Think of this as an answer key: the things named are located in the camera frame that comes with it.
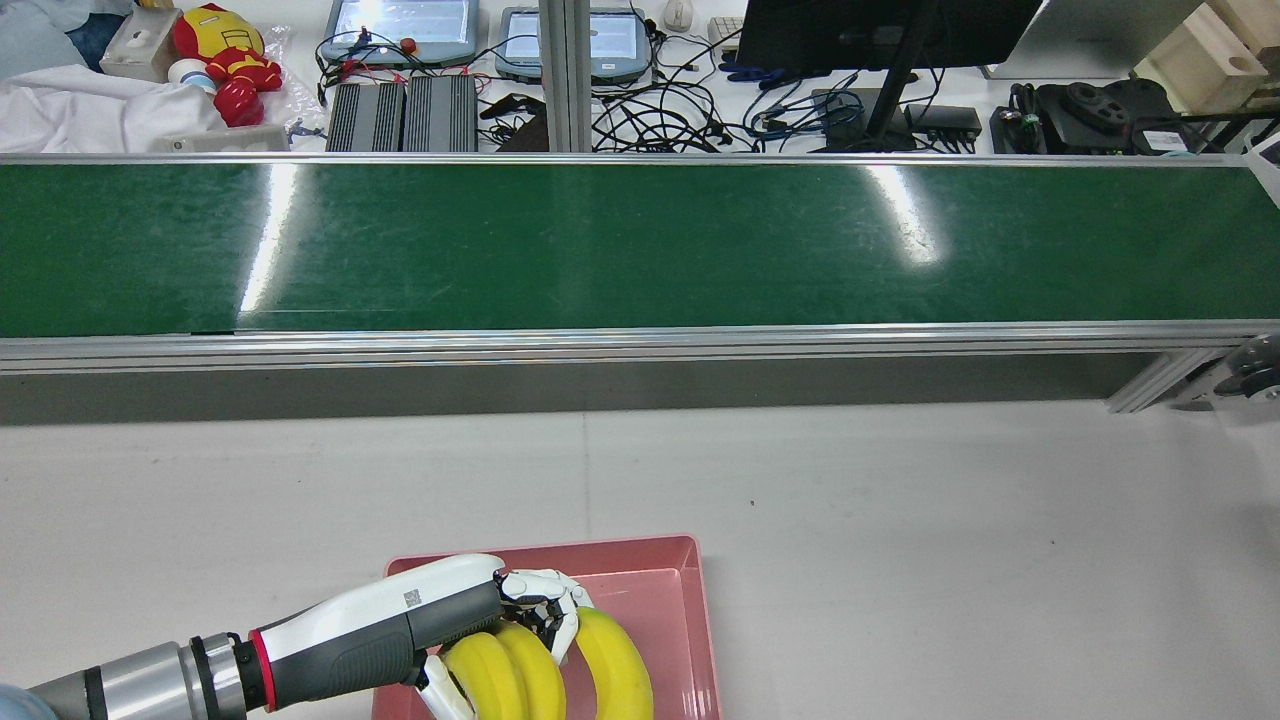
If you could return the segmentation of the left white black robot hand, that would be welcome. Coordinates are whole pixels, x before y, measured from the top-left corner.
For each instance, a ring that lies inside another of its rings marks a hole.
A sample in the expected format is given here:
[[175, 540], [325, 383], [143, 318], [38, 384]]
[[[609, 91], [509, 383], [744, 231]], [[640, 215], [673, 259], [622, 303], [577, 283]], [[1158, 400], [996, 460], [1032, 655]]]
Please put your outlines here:
[[236, 647], [247, 710], [425, 679], [430, 648], [506, 619], [563, 662], [593, 607], [573, 578], [508, 569], [490, 553], [458, 553], [385, 577], [253, 629]]

